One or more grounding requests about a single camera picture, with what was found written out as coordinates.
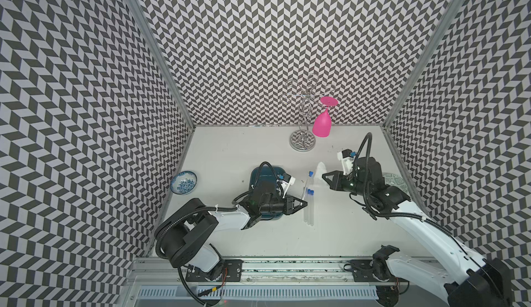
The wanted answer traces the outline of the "white gauze cloth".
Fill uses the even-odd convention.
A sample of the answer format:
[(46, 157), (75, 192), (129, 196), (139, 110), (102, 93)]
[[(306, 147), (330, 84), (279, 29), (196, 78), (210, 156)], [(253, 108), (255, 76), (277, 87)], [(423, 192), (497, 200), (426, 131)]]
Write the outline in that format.
[(319, 162), (314, 173), (314, 186), (327, 187), (327, 182), (323, 179), (323, 175), (328, 172), (326, 165)]

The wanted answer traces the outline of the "blue capped test tube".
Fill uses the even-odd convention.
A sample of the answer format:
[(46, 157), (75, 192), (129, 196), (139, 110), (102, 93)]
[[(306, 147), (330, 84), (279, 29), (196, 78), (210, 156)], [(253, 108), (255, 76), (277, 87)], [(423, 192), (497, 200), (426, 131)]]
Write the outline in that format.
[(306, 207), (304, 208), (304, 223), (310, 225), (310, 202), (311, 196), (308, 193), (308, 188), (304, 188), (304, 200), (306, 201)]
[(308, 191), (308, 225), (314, 226), (314, 214), (315, 214), (315, 191)]
[(308, 177), (306, 179), (306, 182), (304, 184), (302, 199), (305, 201), (310, 201), (311, 197), (313, 196), (313, 185), (314, 185), (314, 172), (310, 171), (308, 173)]

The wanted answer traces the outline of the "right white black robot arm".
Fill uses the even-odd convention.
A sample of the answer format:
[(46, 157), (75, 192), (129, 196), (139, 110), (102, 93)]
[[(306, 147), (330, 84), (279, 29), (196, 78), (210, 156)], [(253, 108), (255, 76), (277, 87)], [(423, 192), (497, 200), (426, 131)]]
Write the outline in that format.
[(404, 279), (449, 306), (511, 306), (511, 270), (498, 258), (486, 259), (428, 217), (409, 195), (385, 182), (378, 167), (355, 166), (321, 175), (330, 189), (363, 198), (362, 209), (374, 220), (392, 221), (407, 231), (439, 263), (430, 266), (401, 249), (382, 246), (371, 261), (379, 282)]

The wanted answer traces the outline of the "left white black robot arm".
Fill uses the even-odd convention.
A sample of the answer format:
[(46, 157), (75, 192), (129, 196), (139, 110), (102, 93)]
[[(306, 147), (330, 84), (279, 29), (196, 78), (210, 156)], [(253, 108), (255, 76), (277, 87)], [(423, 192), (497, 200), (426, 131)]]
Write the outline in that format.
[(177, 270), (197, 268), (208, 281), (217, 281), (225, 273), (228, 261), (209, 242), (217, 232), (247, 230), (279, 214), (292, 215), (308, 202), (283, 195), (282, 188), (269, 182), (237, 196), (232, 206), (206, 206), (200, 199), (190, 199), (156, 229), (154, 250)]

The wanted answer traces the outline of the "teal rectangular plastic tray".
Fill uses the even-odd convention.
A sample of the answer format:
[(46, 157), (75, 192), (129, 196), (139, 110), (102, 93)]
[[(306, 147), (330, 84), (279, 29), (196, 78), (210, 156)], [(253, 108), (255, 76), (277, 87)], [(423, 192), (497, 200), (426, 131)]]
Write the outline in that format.
[[(273, 167), (275, 170), (275, 174), (272, 173), (272, 170), (268, 166), (264, 166), (261, 169), (260, 174), (258, 174), (259, 168), (256, 167), (252, 172), (250, 176), (250, 183), (249, 188), (254, 188), (255, 182), (258, 181), (258, 183), (265, 183), (265, 184), (276, 184), (276, 178), (278, 176), (285, 176), (286, 171), (282, 167)], [(264, 214), (262, 216), (263, 221), (276, 221), (279, 220), (283, 214)]]

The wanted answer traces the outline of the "blue patterned small bowl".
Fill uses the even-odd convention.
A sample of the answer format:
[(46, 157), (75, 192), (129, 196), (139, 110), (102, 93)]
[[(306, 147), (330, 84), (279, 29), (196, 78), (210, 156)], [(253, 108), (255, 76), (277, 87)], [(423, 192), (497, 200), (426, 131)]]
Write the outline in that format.
[(175, 195), (186, 195), (192, 192), (197, 185), (197, 175), (192, 171), (178, 173), (170, 183), (170, 190)]

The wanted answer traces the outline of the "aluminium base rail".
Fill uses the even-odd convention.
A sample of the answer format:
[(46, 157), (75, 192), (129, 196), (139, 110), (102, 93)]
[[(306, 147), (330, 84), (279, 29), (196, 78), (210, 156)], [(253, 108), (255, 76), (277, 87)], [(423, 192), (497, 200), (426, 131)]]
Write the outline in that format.
[(185, 284), (202, 300), (218, 306), (231, 301), (393, 304), (402, 299), (402, 292), (417, 289), (430, 298), (446, 300), (444, 286), (452, 279), (435, 259), (399, 256), (389, 270), (391, 278), (379, 281), (366, 257), (237, 257), (227, 259), (219, 275), (210, 278), (195, 266), (177, 271), (165, 260), (146, 258), (134, 262), (117, 306), (193, 304)]

